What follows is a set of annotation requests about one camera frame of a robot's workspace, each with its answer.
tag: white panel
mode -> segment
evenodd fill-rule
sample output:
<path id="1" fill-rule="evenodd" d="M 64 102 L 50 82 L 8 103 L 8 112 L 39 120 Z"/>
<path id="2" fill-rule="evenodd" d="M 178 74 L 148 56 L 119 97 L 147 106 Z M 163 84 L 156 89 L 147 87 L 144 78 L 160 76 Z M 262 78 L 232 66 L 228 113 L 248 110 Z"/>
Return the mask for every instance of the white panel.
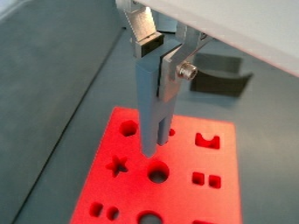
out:
<path id="1" fill-rule="evenodd" d="M 299 77 L 299 1 L 136 1 Z"/>

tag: red shape sorter board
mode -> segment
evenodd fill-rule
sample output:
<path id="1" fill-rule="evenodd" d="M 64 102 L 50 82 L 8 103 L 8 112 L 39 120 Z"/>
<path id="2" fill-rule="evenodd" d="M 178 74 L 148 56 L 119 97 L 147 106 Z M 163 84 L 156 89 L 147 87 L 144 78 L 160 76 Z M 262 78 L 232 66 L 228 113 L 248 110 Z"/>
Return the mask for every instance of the red shape sorter board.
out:
<path id="1" fill-rule="evenodd" d="M 138 110 L 115 108 L 71 223 L 240 224 L 234 124 L 175 115 L 151 158 L 139 137 Z"/>

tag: screw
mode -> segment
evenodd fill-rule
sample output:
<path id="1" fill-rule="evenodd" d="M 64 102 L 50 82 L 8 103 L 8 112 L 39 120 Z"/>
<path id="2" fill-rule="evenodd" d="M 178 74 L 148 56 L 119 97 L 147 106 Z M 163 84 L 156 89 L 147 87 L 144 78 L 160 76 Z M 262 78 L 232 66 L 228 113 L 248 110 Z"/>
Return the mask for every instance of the screw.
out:
<path id="1" fill-rule="evenodd" d="M 176 69 L 178 76 L 182 79 L 186 79 L 187 81 L 191 81 L 195 78 L 198 72 L 199 72 L 198 67 L 192 65 L 188 61 L 184 61 L 178 66 L 178 69 Z"/>
<path id="2" fill-rule="evenodd" d="M 207 37 L 208 37 L 208 35 L 204 32 L 202 32 L 200 33 L 200 40 L 204 40 Z"/>

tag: gray table surface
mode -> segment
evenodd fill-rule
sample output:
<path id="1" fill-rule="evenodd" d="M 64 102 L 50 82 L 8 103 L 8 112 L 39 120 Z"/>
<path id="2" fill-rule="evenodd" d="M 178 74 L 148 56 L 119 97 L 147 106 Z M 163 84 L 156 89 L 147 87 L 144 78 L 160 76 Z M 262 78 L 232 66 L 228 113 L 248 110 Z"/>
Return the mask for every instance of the gray table surface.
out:
<path id="1" fill-rule="evenodd" d="M 0 12 L 2 224 L 22 209 L 122 31 L 114 1 L 18 2 L 28 3 Z"/>
<path id="2" fill-rule="evenodd" d="M 204 53 L 239 56 L 255 76 L 239 98 L 194 93 L 184 82 L 175 113 L 234 122 L 246 224 L 299 222 L 299 79 L 224 45 Z M 115 106 L 136 108 L 135 59 L 124 31 L 88 91 L 18 224 L 68 223 Z"/>

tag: star-shaped hole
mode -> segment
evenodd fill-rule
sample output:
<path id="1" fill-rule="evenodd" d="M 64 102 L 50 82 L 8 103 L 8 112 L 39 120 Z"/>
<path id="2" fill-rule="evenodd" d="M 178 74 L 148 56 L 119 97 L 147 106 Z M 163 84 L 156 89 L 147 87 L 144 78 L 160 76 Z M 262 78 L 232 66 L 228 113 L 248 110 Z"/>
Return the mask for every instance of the star-shaped hole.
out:
<path id="1" fill-rule="evenodd" d="M 127 157 L 112 157 L 112 162 L 107 164 L 107 168 L 112 171 L 114 178 L 118 176 L 120 172 L 128 172 L 127 169 Z"/>

